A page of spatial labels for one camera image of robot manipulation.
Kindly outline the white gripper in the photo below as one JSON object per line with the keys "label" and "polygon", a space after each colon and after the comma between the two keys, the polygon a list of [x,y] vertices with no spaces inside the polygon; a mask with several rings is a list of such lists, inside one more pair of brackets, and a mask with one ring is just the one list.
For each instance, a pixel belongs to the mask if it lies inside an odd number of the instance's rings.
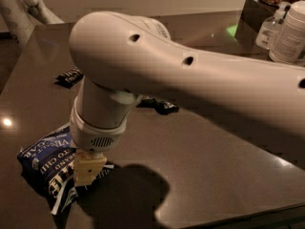
{"label": "white gripper", "polygon": [[74,161],[74,185],[91,185],[107,162],[107,158],[100,152],[112,149],[125,133],[127,119],[116,128],[105,129],[93,127],[83,120],[76,110],[71,109],[70,132],[77,150]]}

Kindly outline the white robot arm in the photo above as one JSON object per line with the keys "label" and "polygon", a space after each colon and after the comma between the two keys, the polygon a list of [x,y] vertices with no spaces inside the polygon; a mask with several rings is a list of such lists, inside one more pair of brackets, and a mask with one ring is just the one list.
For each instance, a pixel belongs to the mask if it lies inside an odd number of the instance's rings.
{"label": "white robot arm", "polygon": [[76,185],[95,180],[143,95],[305,166],[303,68],[184,47],[156,20],[109,11],[78,20],[69,45],[84,74],[70,120]]}

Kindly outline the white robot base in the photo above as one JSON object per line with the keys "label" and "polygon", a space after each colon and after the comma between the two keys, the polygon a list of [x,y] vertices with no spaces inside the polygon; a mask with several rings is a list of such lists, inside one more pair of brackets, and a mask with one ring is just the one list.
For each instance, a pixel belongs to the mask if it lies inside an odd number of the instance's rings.
{"label": "white robot base", "polygon": [[44,0],[0,0],[0,13],[20,50],[25,48],[34,30],[31,16],[42,24],[63,23]]}

